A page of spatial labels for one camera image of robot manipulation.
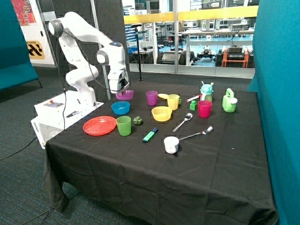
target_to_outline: teal partition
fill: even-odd
[[[38,79],[11,0],[1,1],[0,90]]]
[[[255,77],[280,225],[300,224],[300,1],[261,0]]]

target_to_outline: orange machine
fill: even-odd
[[[224,50],[222,60],[223,67],[247,68],[248,62],[249,52],[247,48],[244,49],[240,45],[232,45]]]

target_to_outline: yellow railing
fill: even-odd
[[[258,6],[247,7],[229,7],[206,9],[198,11],[179,12],[178,20],[206,20],[206,19],[225,19],[225,18],[239,18],[239,17],[256,17]],[[157,23],[174,21],[174,12],[158,13],[148,15],[127,15],[124,17],[125,24],[133,23]]]

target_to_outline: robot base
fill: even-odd
[[[65,94],[62,93],[34,105],[37,111],[37,117],[31,120],[31,124],[42,149],[45,149],[45,143],[51,138],[104,104],[97,102],[95,106],[86,107],[86,105],[80,104],[78,95],[79,93],[77,91],[68,90],[66,92],[67,104]],[[73,112],[77,112],[77,114],[67,117]]]

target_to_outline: metal spoon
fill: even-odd
[[[178,130],[178,128],[180,128],[180,126],[185,122],[185,121],[189,121],[190,119],[192,119],[193,115],[191,113],[188,113],[185,117],[184,117],[184,121],[182,121],[174,130],[173,132],[175,132],[176,130]]]
[[[207,134],[209,134],[212,130],[213,130],[213,128],[212,128],[212,127],[209,127],[209,128],[207,128],[206,130],[204,130],[204,131],[202,131],[202,132],[200,132],[200,133],[196,133],[196,134],[193,134],[193,135],[190,135],[190,136],[186,136],[186,137],[180,138],[179,140],[181,141],[181,140],[183,140],[183,139],[187,139],[187,138],[189,138],[189,137],[193,137],[193,136],[196,136],[196,135],[207,135]]]

